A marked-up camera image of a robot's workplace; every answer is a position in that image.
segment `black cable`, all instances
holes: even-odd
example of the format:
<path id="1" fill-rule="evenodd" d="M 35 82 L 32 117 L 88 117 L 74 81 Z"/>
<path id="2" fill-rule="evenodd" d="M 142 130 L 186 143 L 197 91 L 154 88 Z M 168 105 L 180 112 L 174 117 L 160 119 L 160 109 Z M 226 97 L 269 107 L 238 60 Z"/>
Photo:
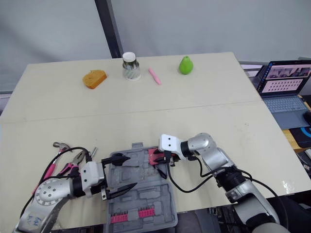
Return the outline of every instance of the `black cable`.
<path id="1" fill-rule="evenodd" d="M 59 154 L 57 154 L 52 160 L 51 162 L 49 163 L 49 165 L 47 166 L 47 168 L 45 169 L 45 171 L 43 172 L 43 175 L 39 181 L 39 183 L 41 183 L 44 179 L 44 176 L 45 174 L 47 173 L 47 171 L 49 170 L 49 167 L 52 165 L 52 163 L 54 162 L 55 159 L 59 158 L 61 155 L 63 155 L 64 153 L 68 152 L 68 151 L 72 151 L 72 150 L 84 150 L 86 152 L 86 155 L 88 155 L 88 150 L 85 149 L 84 147 L 72 147 L 72 148 L 69 148 L 67 150 L 64 150 L 62 152 L 60 152 Z"/>
<path id="2" fill-rule="evenodd" d="M 65 177 L 65 176 L 50 176 L 50 177 L 44 179 L 44 176 L 45 176 L 45 174 L 47 173 L 49 167 L 52 165 L 52 163 L 54 162 L 55 159 L 58 159 L 58 158 L 59 158 L 61 155 L 63 155 L 64 153 L 66 153 L 66 152 L 68 152 L 68 151 L 72 151 L 72 150 L 84 150 L 84 151 L 86 152 L 86 161 L 89 161 L 89 158 L 88 158 L 87 156 L 90 157 L 90 155 L 89 155 L 89 153 L 88 153 L 88 150 L 85 149 L 84 147 L 72 147 L 72 148 L 69 148 L 69 149 L 67 149 L 67 150 L 64 150 L 64 151 L 60 152 L 59 154 L 57 154 L 57 155 L 51 160 L 51 162 L 49 163 L 49 165 L 47 166 L 47 168 L 46 168 L 45 171 L 43 172 L 43 175 L 41 176 L 41 179 L 40 179 L 40 181 L 39 181 L 38 186 L 39 186 L 40 184 L 42 184 L 45 180 L 50 179 L 50 178 L 67 178 L 67 177 Z M 26 204 L 24 205 L 24 207 L 23 207 L 23 209 L 22 209 L 22 211 L 21 211 L 21 213 L 20 213 L 20 217 L 23 215 L 23 213 L 25 212 L 26 207 L 29 205 L 29 203 L 30 203 L 31 200 L 34 198 L 34 196 L 35 196 L 35 191 L 34 191 L 34 194 L 32 194 L 32 196 L 29 198 L 29 200 L 28 200 L 28 201 L 26 202 Z"/>
<path id="3" fill-rule="evenodd" d="M 201 161 L 200 161 L 200 159 L 198 158 L 198 157 L 196 157 L 196 156 L 194 156 L 193 157 L 196 161 L 198 161 L 199 162 L 199 164 L 200 164 L 200 176 L 201 177 L 205 177 L 203 174 L 202 174 L 202 172 L 203 172 L 203 168 L 202 168 L 202 163 L 201 163 Z"/>
<path id="4" fill-rule="evenodd" d="M 241 173 L 244 173 L 244 174 L 248 175 L 248 176 L 249 176 L 249 179 L 250 179 L 250 180 L 253 180 L 252 175 L 251 175 L 250 173 L 248 173 L 247 171 L 243 171 L 243 170 L 240 170 L 240 169 L 237 169 L 237 168 L 236 168 L 236 170 L 239 171 L 239 172 L 241 172 Z"/>
<path id="5" fill-rule="evenodd" d="M 172 175 L 171 175 L 171 170 L 170 170 L 170 164 L 166 164 L 167 165 L 167 172 L 168 172 L 168 175 L 172 181 L 172 183 L 176 186 L 176 188 L 178 188 L 180 191 L 182 191 L 183 193 L 191 193 L 195 190 L 197 190 L 199 187 L 201 187 L 202 185 L 204 185 L 206 183 L 206 181 L 208 181 L 210 178 L 212 178 L 213 176 L 211 175 L 212 173 L 216 172 L 216 171 L 219 171 L 219 170 L 222 170 L 222 169 L 227 169 L 227 167 L 219 167 L 213 171 L 210 171 L 208 173 L 206 173 L 205 175 L 208 176 L 208 175 L 211 175 L 209 177 L 207 177 L 205 180 L 203 180 L 198 186 L 196 186 L 195 188 L 191 189 L 191 190 L 184 190 L 182 189 L 181 187 L 178 186 L 178 184 L 173 180 L 172 178 Z"/>
<path id="6" fill-rule="evenodd" d="M 196 161 L 198 161 L 199 164 L 200 164 L 200 176 L 201 176 L 201 177 L 206 177 L 206 176 L 208 176 L 209 173 L 206 173 L 206 174 L 204 174 L 204 175 L 202 174 L 202 172 L 203 172 L 203 167 L 202 167 L 202 163 L 201 163 L 200 159 L 199 159 L 198 157 L 195 157 L 195 156 L 194 156 L 194 159 L 195 159 Z M 239 171 L 239 172 L 242 172 L 242 173 L 244 173 L 244 174 L 246 174 L 246 175 L 248 175 L 249 178 L 253 179 L 253 177 L 252 177 L 252 175 L 251 175 L 250 173 L 248 173 L 248 172 L 246 172 L 246 171 L 243 171 L 243 170 L 240 170 L 240 169 L 237 169 L 237 168 L 236 168 L 236 170 Z"/>
<path id="7" fill-rule="evenodd" d="M 29 198 L 29 200 L 27 201 L 27 203 L 24 205 L 23 209 L 21 210 L 20 216 L 19 218 L 21 218 L 21 216 L 23 215 L 23 213 L 25 212 L 26 207 L 29 205 L 29 203 L 31 202 L 31 200 L 34 198 L 35 193 L 31 195 L 31 197 Z"/>
<path id="8" fill-rule="evenodd" d="M 288 229 L 288 216 L 287 216 L 287 211 L 286 211 L 286 208 L 284 206 L 284 203 L 282 202 L 281 198 L 276 194 L 275 191 L 272 190 L 272 188 L 270 188 L 268 185 L 264 184 L 263 182 L 260 182 L 258 180 L 255 180 L 255 179 L 250 179 L 249 177 L 246 177 L 244 176 L 244 178 L 248 179 L 248 180 L 251 180 L 251 181 L 254 181 L 256 183 L 259 183 L 260 185 L 264 186 L 266 189 L 268 189 L 275 197 L 276 199 L 280 202 L 281 204 L 281 207 L 283 209 L 283 213 L 284 213 L 284 227 L 286 229 Z"/>

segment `tool tray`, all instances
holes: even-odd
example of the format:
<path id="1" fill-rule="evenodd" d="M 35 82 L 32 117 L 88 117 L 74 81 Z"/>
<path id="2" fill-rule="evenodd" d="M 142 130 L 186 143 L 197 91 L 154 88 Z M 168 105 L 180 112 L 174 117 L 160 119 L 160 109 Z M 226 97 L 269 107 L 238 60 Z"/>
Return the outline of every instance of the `tool tray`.
<path id="1" fill-rule="evenodd" d="M 133 143 L 131 150 L 122 153 L 131 159 L 122 166 L 110 164 L 109 187 L 137 183 L 127 193 L 107 202 L 107 233 L 141 233 L 177 225 L 177 212 L 171 184 L 149 164 L 148 149 L 143 143 Z M 165 164 L 157 165 L 167 173 Z"/>

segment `pliers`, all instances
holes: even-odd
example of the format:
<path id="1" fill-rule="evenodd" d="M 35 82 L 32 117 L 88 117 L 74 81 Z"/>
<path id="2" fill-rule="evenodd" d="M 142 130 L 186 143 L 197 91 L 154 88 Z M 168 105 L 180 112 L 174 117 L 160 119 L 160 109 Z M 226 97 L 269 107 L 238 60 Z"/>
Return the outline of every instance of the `pliers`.
<path id="1" fill-rule="evenodd" d="M 65 175 L 67 172 L 70 171 L 69 175 L 73 175 L 74 172 L 78 172 L 79 171 L 79 163 L 81 163 L 81 161 L 83 160 L 84 156 L 85 156 L 85 151 L 81 151 L 80 153 L 78 153 L 72 160 L 72 162 L 70 163 L 66 163 L 66 165 L 64 166 L 64 168 L 57 174 L 58 176 L 63 176 Z"/>

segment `laptop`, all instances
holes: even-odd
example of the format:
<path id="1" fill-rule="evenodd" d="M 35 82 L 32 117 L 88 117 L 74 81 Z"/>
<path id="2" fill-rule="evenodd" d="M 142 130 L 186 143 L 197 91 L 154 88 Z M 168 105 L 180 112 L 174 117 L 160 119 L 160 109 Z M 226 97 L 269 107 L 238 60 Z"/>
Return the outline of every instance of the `laptop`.
<path id="1" fill-rule="evenodd" d="M 257 74 L 257 91 L 281 129 L 307 127 L 307 107 L 297 95 L 311 74 L 311 60 L 272 61 Z"/>

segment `pear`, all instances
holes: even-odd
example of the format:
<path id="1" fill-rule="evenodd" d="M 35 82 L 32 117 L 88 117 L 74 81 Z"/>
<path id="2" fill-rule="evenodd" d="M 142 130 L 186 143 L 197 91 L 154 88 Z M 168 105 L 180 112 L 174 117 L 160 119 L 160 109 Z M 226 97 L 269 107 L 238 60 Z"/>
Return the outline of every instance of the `pear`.
<path id="1" fill-rule="evenodd" d="M 179 71 L 182 74 L 189 74 L 193 69 L 193 63 L 188 56 L 185 56 L 179 64 Z"/>

